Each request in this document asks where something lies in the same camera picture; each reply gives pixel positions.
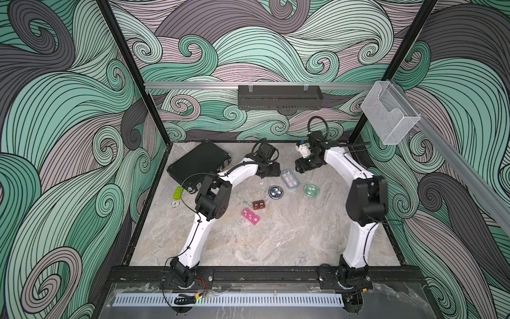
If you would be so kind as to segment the blue round pillbox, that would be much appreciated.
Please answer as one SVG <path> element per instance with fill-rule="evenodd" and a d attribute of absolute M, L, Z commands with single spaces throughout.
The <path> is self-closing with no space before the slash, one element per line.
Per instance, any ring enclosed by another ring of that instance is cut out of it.
<path fill-rule="evenodd" d="M 270 186 L 268 195 L 271 199 L 279 200 L 284 195 L 284 190 L 280 186 Z"/>

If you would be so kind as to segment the clear blue rectangular pillbox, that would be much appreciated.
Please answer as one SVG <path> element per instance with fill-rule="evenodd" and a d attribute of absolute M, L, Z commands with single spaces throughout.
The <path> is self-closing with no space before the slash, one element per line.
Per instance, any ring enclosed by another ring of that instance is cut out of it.
<path fill-rule="evenodd" d="M 300 182 L 293 174 L 292 170 L 283 170 L 280 174 L 280 177 L 289 190 L 293 190 L 300 186 Z"/>

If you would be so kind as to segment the green round pillbox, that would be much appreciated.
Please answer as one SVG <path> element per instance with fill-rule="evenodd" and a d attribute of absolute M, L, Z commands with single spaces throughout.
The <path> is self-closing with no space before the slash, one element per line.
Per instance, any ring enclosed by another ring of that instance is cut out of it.
<path fill-rule="evenodd" d="M 308 183 L 304 186 L 304 194 L 309 198 L 317 198 L 317 196 L 320 194 L 320 189 L 319 187 Z"/>

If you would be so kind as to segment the dark red two-compartment pillbox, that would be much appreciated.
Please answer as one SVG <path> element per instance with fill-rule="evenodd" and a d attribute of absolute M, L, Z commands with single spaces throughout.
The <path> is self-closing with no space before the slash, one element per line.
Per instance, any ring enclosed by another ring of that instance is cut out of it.
<path fill-rule="evenodd" d="M 266 208 L 266 203 L 264 200 L 256 200 L 252 202 L 252 207 L 254 210 L 261 210 Z"/>

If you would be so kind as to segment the pink three-compartment pillbox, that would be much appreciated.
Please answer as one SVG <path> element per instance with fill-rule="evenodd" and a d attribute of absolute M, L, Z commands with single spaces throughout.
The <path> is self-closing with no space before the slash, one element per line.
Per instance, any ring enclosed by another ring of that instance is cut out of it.
<path fill-rule="evenodd" d="M 255 214 L 255 212 L 253 212 L 249 208 L 243 209 L 241 215 L 253 225 L 257 225 L 260 223 L 260 216 Z"/>

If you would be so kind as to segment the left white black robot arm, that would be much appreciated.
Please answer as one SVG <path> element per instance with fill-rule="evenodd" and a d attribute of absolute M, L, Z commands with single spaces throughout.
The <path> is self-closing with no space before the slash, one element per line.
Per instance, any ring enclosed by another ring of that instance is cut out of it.
<path fill-rule="evenodd" d="M 278 177 L 278 162 L 262 163 L 244 158 L 242 162 L 218 174 L 207 173 L 195 198 L 195 219 L 181 252 L 169 260 L 173 276 L 182 287 L 190 287 L 197 273 L 201 253 L 214 223 L 228 209 L 232 190 L 252 176 Z"/>

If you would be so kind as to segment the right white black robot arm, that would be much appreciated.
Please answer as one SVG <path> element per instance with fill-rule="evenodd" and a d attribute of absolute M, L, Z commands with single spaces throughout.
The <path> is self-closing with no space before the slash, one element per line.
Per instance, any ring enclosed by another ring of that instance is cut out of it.
<path fill-rule="evenodd" d="M 373 238 L 387 214 L 387 180 L 356 162 L 345 147 L 323 148 L 301 143 L 297 144 L 296 150 L 300 153 L 296 160 L 297 172 L 304 173 L 328 165 L 349 186 L 345 209 L 351 224 L 347 246 L 339 263 L 339 274 L 345 282 L 358 278 L 365 280 Z"/>

